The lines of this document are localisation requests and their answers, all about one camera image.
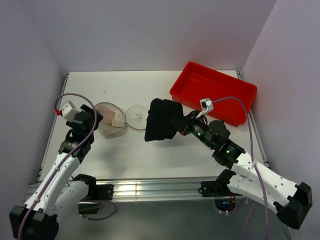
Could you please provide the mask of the black bra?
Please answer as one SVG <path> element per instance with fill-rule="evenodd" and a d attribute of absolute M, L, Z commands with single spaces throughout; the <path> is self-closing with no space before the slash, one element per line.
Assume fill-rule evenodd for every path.
<path fill-rule="evenodd" d="M 169 99 L 153 99 L 146 119 L 144 141 L 171 140 L 178 131 L 171 120 L 183 116 L 181 103 Z"/>

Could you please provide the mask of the white mesh laundry bag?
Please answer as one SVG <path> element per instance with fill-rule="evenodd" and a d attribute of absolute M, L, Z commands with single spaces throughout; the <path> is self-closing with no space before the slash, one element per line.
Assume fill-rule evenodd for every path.
<path fill-rule="evenodd" d="M 103 116 L 98 130 L 104 136 L 118 134 L 126 127 L 137 131 L 146 129 L 149 110 L 143 105 L 133 105 L 124 111 L 113 103 L 100 102 L 95 109 Z"/>

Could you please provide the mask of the beige pink bra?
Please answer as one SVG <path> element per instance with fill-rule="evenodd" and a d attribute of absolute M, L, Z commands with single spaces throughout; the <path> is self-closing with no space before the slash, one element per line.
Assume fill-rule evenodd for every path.
<path fill-rule="evenodd" d="M 99 104 L 95 107 L 96 110 L 103 116 L 102 122 L 117 128 L 125 126 L 125 117 L 121 110 L 113 105 Z"/>

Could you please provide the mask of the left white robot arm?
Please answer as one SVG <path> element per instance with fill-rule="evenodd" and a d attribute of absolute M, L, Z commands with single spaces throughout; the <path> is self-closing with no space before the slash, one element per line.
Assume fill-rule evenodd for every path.
<path fill-rule="evenodd" d="M 94 131 L 103 116 L 83 104 L 80 110 L 65 102 L 59 114 L 69 131 L 45 179 L 22 205 L 9 213 L 13 237 L 16 240 L 53 240 L 60 222 L 81 200 L 94 200 L 98 193 L 96 178 L 78 174 L 67 182 L 83 162 L 94 142 Z"/>

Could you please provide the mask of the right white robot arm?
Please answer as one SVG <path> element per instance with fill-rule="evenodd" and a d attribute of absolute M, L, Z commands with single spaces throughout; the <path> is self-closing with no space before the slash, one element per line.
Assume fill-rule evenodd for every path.
<path fill-rule="evenodd" d="M 252 199 L 272 210 L 288 227 L 300 229 L 313 205 L 311 187 L 288 180 L 257 162 L 230 140 L 231 133 L 222 120 L 205 124 L 196 115 L 197 111 L 192 111 L 187 116 L 173 117 L 171 122 L 181 135 L 192 134 L 212 150 L 214 160 L 226 168 L 215 181 L 217 191 Z"/>

